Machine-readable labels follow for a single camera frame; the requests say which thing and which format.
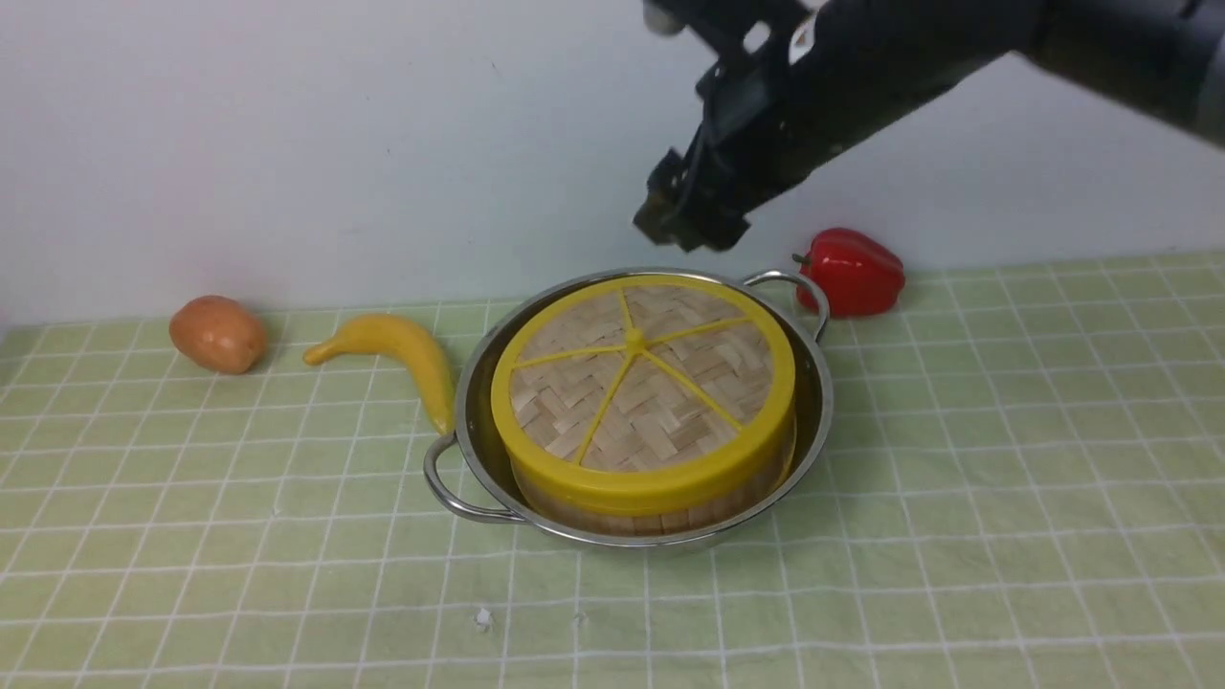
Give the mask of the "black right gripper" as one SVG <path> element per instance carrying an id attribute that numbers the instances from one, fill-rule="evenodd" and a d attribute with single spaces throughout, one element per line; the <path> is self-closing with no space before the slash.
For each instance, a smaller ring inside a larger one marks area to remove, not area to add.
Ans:
<path id="1" fill-rule="evenodd" d="M 748 215 L 944 94 L 1038 27 L 1036 1 L 647 1 L 646 27 L 715 53 L 699 126 L 648 177 L 635 226 L 726 253 Z"/>

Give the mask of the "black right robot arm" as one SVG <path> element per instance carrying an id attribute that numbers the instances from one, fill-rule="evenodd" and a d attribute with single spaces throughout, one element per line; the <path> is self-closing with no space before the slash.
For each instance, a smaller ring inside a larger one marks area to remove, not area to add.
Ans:
<path id="1" fill-rule="evenodd" d="M 1009 53 L 1223 145 L 1220 1 L 646 1 L 715 54 L 699 126 L 647 180 L 635 226 L 726 253 L 748 215 Z"/>

